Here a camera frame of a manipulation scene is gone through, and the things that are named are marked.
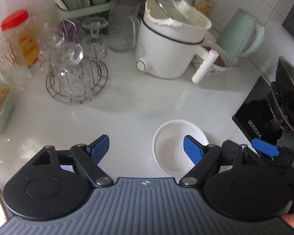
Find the purple object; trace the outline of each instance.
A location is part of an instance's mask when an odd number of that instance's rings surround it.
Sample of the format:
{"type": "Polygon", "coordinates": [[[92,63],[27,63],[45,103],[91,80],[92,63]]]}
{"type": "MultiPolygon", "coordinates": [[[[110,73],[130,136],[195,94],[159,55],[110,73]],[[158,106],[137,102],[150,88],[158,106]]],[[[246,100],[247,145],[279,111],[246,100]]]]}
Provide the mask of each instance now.
{"type": "Polygon", "coordinates": [[[62,22],[60,22],[57,26],[57,34],[59,36],[62,36],[62,34],[66,32],[67,37],[72,37],[74,36],[74,34],[76,34],[77,31],[79,31],[81,29],[81,23],[79,20],[75,19],[75,18],[68,18],[67,20],[63,20],[62,22]]]}

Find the empty bowl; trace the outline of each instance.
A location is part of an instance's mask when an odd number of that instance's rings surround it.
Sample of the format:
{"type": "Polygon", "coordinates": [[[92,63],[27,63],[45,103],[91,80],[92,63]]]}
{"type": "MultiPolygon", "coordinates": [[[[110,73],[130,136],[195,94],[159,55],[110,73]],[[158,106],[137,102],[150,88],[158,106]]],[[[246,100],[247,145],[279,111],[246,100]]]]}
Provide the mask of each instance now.
{"type": "Polygon", "coordinates": [[[183,141],[186,135],[191,135],[202,145],[209,144],[201,129],[184,120],[172,120],[160,126],[152,143],[152,152],[158,166],[177,180],[194,167],[184,152],[183,141]]]}

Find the frying pan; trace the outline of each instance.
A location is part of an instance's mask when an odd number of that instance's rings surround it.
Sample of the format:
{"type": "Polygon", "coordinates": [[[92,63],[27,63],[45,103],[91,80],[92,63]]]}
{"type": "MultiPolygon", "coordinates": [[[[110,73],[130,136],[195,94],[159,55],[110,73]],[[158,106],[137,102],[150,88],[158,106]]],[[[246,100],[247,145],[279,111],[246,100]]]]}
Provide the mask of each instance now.
{"type": "Polygon", "coordinates": [[[276,83],[283,108],[294,123],[294,67],[285,57],[279,57],[276,83]]]}

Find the jar with red lid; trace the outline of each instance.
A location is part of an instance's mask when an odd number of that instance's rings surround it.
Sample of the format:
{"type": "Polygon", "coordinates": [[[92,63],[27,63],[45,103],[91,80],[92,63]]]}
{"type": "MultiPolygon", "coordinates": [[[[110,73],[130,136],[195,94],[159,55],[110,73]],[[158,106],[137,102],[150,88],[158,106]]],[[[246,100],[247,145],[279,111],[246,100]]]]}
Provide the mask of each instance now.
{"type": "Polygon", "coordinates": [[[1,30],[4,38],[16,39],[27,66],[32,67],[38,59],[38,45],[28,11],[19,10],[8,16],[2,21],[1,30]]]}

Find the bowl with brown liquid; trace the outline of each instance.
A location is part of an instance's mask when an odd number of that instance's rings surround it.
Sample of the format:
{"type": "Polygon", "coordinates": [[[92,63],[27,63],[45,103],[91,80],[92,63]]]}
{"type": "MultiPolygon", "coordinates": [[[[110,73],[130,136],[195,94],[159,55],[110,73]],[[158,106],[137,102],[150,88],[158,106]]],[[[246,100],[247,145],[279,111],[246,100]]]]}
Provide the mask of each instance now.
{"type": "MultiPolygon", "coordinates": [[[[213,43],[208,40],[204,40],[201,46],[205,48],[207,52],[213,49],[219,54],[219,57],[214,62],[214,64],[209,68],[206,75],[215,75],[215,74],[221,73],[231,66],[230,57],[216,43],[213,43]]],[[[202,62],[203,62],[203,59],[199,55],[195,54],[195,56],[192,59],[192,63],[194,67],[198,69],[200,65],[202,64],[202,62]]]]}

